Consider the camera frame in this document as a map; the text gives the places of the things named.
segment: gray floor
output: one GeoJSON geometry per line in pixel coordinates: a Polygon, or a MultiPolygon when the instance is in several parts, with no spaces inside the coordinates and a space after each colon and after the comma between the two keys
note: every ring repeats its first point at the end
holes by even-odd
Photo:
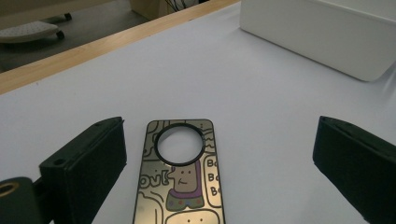
{"type": "Polygon", "coordinates": [[[115,0],[71,15],[71,21],[62,15],[44,20],[58,25],[64,40],[54,35],[28,43],[0,44],[0,67],[14,69],[148,21],[131,10],[129,0],[115,0]]]}

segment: white box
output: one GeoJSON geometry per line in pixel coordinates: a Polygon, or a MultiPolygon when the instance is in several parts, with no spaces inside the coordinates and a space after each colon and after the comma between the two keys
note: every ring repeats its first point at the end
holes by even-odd
{"type": "Polygon", "coordinates": [[[240,26],[365,81],[396,62],[396,0],[242,0],[240,26]]]}

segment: tabletop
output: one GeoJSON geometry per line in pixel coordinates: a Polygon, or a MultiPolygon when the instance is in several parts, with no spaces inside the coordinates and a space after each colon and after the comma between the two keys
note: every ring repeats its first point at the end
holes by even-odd
{"type": "Polygon", "coordinates": [[[132,223],[146,127],[210,119],[227,223],[365,223],[316,168],[319,116],[396,144],[396,78],[362,82],[239,28],[240,3],[0,96],[0,178],[96,121],[125,119],[128,164],[93,223],[132,223]]]}

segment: wooden table edge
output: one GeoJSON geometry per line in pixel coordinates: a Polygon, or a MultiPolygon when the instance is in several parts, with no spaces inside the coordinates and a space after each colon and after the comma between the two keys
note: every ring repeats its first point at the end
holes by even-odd
{"type": "Polygon", "coordinates": [[[211,0],[46,59],[0,73],[0,94],[16,90],[45,77],[50,77],[68,68],[109,53],[112,50],[119,49],[145,37],[155,35],[161,31],[197,19],[237,2],[239,0],[211,0]]]}

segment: gold metal plate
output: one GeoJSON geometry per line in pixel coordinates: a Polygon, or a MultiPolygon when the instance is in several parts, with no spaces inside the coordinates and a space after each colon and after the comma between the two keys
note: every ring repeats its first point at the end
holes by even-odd
{"type": "Polygon", "coordinates": [[[208,119],[154,120],[148,124],[134,210],[134,224],[225,224],[215,134],[208,119]],[[175,127],[201,135],[198,156],[167,161],[158,141],[175,127]]]}

